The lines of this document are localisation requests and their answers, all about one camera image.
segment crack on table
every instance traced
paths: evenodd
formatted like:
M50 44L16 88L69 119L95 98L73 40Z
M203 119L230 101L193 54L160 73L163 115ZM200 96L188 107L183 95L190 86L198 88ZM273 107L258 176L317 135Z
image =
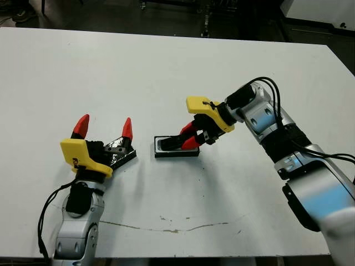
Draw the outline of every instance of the crack on table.
M129 226L127 224L113 223L113 222L108 222L108 221L100 221L100 223L112 224L112 225L115 225L115 226L123 226L123 227L131 228L131 229L154 231L154 232L165 232L165 233L173 233L173 234L178 234L179 232L190 232L190 231L193 231L193 230L196 230L196 229L200 229L200 228L203 228L203 227L218 226L218 225L222 225L222 224L229 224L227 222L210 223L210 224L203 224L201 226L196 226L196 227L193 227L191 229L163 229L163 230L159 230L159 229L152 229L152 228L141 228L141 227L136 227L136 226Z

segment black rectangular object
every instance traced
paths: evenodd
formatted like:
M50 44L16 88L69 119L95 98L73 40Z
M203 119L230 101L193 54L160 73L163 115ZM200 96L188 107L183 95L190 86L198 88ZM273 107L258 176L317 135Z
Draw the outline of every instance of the black rectangular object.
M154 137L154 157L155 158L169 158L169 157L197 157L200 153L199 148L192 150L176 149L172 151L163 151L159 146L159 140L166 139L172 136L155 136Z

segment dark floor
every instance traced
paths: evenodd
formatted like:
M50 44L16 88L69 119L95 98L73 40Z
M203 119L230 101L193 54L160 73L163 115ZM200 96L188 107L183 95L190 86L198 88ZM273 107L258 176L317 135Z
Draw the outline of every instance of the dark floor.
M138 0L87 0L84 5L78 0L46 0L46 16L40 13L40 0L30 2L37 11L38 18L22 24L15 24L11 19L2 22L3 19L11 16L9 12L2 12L0 25L200 37L204 22L203 13L199 14L196 9L147 3L146 10L142 11ZM309 25L286 20L277 9L278 5L270 6L270 2L271 0L264 1L256 7L243 7L243 12L239 11L232 16L212 14L209 26L210 38L325 44L355 74L354 35L337 34L329 30L326 25ZM277 258L257 258L256 261L258 266L333 265L330 256L287 257L282 262L277 261ZM0 259L0 265L4 262L9 262L7 265L22 264L18 260ZM149 264L159 263L177 265L179 260L152 260ZM219 265L218 259L210 259L209 263ZM98 260L97 265L109 264Z

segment black cable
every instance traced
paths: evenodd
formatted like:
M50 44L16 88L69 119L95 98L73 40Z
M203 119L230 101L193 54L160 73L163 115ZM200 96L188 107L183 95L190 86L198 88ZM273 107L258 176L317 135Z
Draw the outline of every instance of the black cable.
M42 230L43 230L43 221L44 221L45 210L50 205L50 203L55 199L55 197L57 196L59 191L70 187L72 184L75 183L75 181L76 180L73 180L70 183L62 185L60 188L58 188L52 194L50 194L50 196L47 198L47 200L46 200L46 202L45 202L45 204L43 206L43 209L42 209L42 211L40 213L39 220L38 220L38 226L37 226L38 247L39 247L39 252L41 252L43 254L44 261L45 261L45 263L47 265L50 265L50 259L49 259L47 249L45 248L45 244L44 244L43 239L42 239Z

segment white cabinet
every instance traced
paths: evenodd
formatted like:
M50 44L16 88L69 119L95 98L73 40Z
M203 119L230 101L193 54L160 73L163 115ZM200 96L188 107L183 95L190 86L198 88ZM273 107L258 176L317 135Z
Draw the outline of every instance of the white cabinet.
M355 30L355 0L285 0L281 10L287 18L333 24Z

